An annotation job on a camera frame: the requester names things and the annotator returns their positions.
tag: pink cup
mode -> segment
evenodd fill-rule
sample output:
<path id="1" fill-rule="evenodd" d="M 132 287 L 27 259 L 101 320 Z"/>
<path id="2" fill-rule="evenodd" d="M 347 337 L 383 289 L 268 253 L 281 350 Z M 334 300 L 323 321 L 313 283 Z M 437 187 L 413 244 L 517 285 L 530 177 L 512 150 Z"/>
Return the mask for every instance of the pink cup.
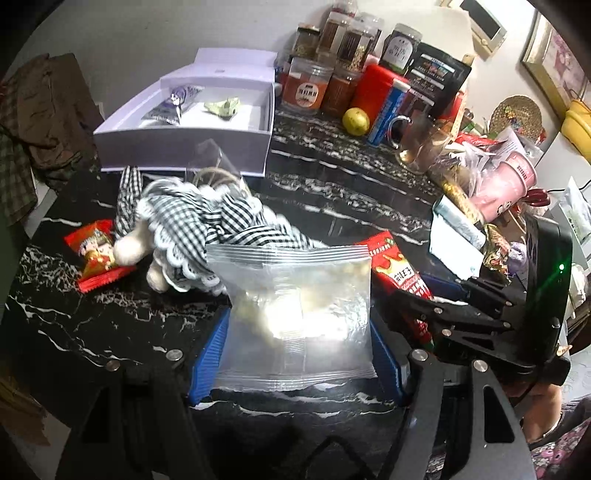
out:
<path id="1" fill-rule="evenodd" d="M 492 222 L 535 185 L 535 169 L 527 158 L 513 152 L 482 181 L 478 195 L 470 198 L 482 212 L 485 221 Z"/>

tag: wall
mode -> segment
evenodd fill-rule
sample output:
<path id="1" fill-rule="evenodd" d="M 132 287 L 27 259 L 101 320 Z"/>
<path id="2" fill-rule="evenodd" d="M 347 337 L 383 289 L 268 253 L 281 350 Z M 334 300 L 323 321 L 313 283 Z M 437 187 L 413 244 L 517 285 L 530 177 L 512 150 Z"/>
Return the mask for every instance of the wall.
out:
<path id="1" fill-rule="evenodd" d="M 547 130 L 555 131 L 549 104 L 519 65 L 533 7 L 527 0 L 484 1 L 508 30 L 508 38 L 487 62 L 476 60 L 469 105 L 478 118 L 489 118 L 504 97 L 528 95 L 540 105 Z M 29 38 L 8 75 L 36 54 L 72 51 L 93 98 L 103 102 L 109 115 L 161 75 L 193 61 L 199 47 L 241 46 L 274 51 L 284 48 L 299 22 L 319 24 L 328 3 L 327 0 L 194 0 L 194 3 L 190 0 L 64 0 Z M 360 11 L 384 17 L 386 30 L 391 30 L 398 21 L 415 28 L 422 26 L 420 9 L 438 2 L 358 0 L 358 3 Z M 459 44 L 468 44 L 465 50 L 471 49 L 469 30 L 461 28 L 462 21 L 457 15 L 447 17 L 438 29 L 423 30 L 425 40 L 435 46 L 437 42 L 451 43 L 456 51 L 448 52 L 461 58 Z"/>
<path id="2" fill-rule="evenodd" d="M 526 95 L 542 111 L 542 122 L 548 132 L 547 148 L 556 136 L 560 124 L 550 103 L 521 64 L 535 9 L 527 0 L 481 0 L 481 3 L 507 30 L 501 48 L 487 61 L 477 57 L 470 75 L 468 107 L 473 108 L 478 120 L 488 120 L 495 107 L 511 95 Z"/>

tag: plastic ziplock bag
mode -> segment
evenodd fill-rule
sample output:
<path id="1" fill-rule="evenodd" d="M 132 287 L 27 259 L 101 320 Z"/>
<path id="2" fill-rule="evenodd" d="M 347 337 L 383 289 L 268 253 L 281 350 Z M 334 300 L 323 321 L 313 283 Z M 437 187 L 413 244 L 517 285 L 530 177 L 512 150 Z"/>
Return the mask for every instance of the plastic ziplock bag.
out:
<path id="1" fill-rule="evenodd" d="M 579 243 L 582 244 L 591 233 L 591 212 L 573 177 L 570 178 L 558 204 L 569 220 Z"/>
<path id="2" fill-rule="evenodd" d="M 300 390 L 375 377 L 366 245 L 209 245 L 207 261 L 232 301 L 215 388 Z"/>

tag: blue and white can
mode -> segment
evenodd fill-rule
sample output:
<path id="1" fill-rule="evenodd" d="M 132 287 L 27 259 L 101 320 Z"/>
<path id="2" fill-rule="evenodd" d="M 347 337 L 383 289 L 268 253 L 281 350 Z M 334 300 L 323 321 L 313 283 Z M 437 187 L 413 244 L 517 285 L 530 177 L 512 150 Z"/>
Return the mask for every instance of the blue and white can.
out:
<path id="1" fill-rule="evenodd" d="M 389 125 L 396 115 L 398 115 L 400 106 L 409 90 L 410 85 L 408 83 L 394 79 L 392 82 L 392 88 L 390 88 L 390 92 L 384 100 L 382 109 L 379 111 L 374 126 L 368 135 L 368 143 L 371 146 L 377 147 L 386 137 Z"/>

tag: green snack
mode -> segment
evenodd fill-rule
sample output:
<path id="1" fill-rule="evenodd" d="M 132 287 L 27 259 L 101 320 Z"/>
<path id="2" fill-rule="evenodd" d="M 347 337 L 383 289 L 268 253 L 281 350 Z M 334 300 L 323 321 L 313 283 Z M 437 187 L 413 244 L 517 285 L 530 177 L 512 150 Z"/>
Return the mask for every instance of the green snack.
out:
<path id="1" fill-rule="evenodd" d="M 238 97 L 222 100 L 221 102 L 205 102 L 205 108 L 224 120 L 230 120 L 238 113 L 240 99 Z"/>

